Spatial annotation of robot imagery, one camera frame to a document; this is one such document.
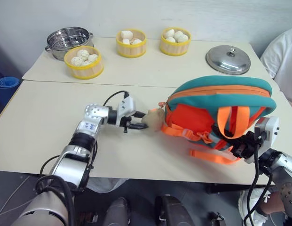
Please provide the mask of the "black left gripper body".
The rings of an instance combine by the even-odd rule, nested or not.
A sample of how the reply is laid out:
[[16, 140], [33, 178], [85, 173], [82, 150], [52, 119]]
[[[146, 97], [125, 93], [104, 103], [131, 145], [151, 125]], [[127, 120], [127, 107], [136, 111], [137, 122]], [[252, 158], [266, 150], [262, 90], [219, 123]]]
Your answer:
[[124, 116], [121, 118], [121, 127], [124, 128], [124, 133], [127, 133], [127, 129], [130, 129], [130, 123], [131, 123], [132, 117], [135, 117], [135, 113], [132, 116], [128, 116], [128, 117]]

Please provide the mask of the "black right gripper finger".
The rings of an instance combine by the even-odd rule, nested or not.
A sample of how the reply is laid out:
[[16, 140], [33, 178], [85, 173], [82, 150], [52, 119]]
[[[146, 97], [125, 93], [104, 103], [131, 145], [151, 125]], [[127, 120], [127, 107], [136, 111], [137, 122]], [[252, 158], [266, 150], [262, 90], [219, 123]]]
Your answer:
[[233, 144], [231, 152], [235, 157], [242, 157], [242, 143]]
[[213, 132], [217, 137], [219, 137], [219, 138], [221, 138], [221, 139], [232, 139], [232, 138], [233, 138], [233, 134], [232, 134], [230, 131], [224, 129], [224, 131], [222, 132], [222, 131], [219, 129], [219, 127], [217, 126], [217, 124], [213, 124], [213, 125], [211, 126], [211, 129], [212, 129], [212, 132]]

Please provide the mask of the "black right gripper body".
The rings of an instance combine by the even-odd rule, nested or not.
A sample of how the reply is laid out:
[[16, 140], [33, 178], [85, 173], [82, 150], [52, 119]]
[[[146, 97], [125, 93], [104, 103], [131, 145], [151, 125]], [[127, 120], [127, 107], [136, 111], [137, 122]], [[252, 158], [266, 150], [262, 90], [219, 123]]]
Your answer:
[[239, 145], [237, 148], [238, 157], [248, 159], [254, 155], [257, 146], [261, 146], [260, 138], [256, 138], [255, 134], [248, 131], [245, 135], [239, 138]]

